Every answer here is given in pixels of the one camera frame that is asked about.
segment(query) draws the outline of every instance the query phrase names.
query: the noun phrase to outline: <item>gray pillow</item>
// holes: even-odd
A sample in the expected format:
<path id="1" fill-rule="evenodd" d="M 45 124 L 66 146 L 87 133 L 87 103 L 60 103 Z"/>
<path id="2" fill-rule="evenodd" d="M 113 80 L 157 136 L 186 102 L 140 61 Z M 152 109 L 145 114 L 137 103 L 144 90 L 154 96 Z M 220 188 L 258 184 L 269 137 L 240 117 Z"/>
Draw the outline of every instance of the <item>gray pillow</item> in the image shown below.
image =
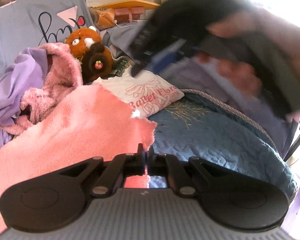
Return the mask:
<path id="1" fill-rule="evenodd" d="M 64 42 L 73 30 L 91 25 L 85 0 L 17 0 L 0 8 L 0 77 L 23 49 Z"/>

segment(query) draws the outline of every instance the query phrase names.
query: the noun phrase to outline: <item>plush toy eye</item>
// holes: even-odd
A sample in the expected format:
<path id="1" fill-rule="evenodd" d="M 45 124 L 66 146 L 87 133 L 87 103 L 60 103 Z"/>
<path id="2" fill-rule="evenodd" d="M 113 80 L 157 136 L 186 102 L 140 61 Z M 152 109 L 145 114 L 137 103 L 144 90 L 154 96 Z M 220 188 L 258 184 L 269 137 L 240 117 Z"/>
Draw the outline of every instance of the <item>plush toy eye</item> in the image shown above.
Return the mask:
<path id="1" fill-rule="evenodd" d="M 79 39 L 75 39 L 74 41 L 72 41 L 72 45 L 77 45 L 79 43 Z"/>

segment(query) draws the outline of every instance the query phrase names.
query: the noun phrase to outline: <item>orange plush toy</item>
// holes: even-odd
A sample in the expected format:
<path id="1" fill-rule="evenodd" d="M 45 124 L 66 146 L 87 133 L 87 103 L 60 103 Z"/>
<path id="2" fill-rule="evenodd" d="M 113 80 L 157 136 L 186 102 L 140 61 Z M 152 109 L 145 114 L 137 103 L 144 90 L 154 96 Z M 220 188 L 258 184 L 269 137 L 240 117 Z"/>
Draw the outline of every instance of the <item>orange plush toy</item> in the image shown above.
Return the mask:
<path id="1" fill-rule="evenodd" d="M 111 73 L 113 64 L 111 52 L 102 44 L 94 26 L 75 30 L 65 43 L 70 46 L 72 55 L 81 62 L 83 83 Z"/>

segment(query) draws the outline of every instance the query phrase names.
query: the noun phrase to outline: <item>white bag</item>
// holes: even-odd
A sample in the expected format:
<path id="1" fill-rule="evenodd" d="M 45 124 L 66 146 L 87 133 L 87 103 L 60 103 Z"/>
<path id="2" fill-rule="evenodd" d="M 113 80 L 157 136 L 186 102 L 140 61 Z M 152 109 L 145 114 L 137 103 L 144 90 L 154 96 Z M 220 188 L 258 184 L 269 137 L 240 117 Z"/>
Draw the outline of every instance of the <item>white bag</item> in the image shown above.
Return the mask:
<path id="1" fill-rule="evenodd" d="M 139 110 L 141 118 L 157 113 L 184 96 L 178 88 L 150 71 L 143 70 L 133 78 L 130 76 L 130 67 L 122 77 L 107 80 L 98 78 L 93 83 L 103 84 L 120 100 Z"/>

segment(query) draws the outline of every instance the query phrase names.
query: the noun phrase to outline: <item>fluffy pink fabric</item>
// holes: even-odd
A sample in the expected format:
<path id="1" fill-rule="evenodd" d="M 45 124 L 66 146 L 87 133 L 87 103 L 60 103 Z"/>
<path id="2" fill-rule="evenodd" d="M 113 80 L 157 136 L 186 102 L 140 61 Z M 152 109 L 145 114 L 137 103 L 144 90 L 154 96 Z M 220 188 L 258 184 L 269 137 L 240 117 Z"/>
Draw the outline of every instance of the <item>fluffy pink fabric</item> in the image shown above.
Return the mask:
<path id="1" fill-rule="evenodd" d="M 136 152 L 138 143 L 148 149 L 156 123 L 131 118 L 132 111 L 100 84 L 77 88 L 45 120 L 0 149 L 0 196 L 18 182 L 94 156 L 112 160 Z M 0 233 L 5 229 L 0 215 Z"/>
<path id="2" fill-rule="evenodd" d="M 19 135 L 28 127 L 44 120 L 61 100 L 77 87 L 82 86 L 81 66 L 71 52 L 69 45 L 46 43 L 40 48 L 52 57 L 51 69 L 41 89 L 28 89 L 20 103 L 20 109 L 30 108 L 28 118 L 19 116 L 12 126 L 1 127 L 7 133 Z"/>

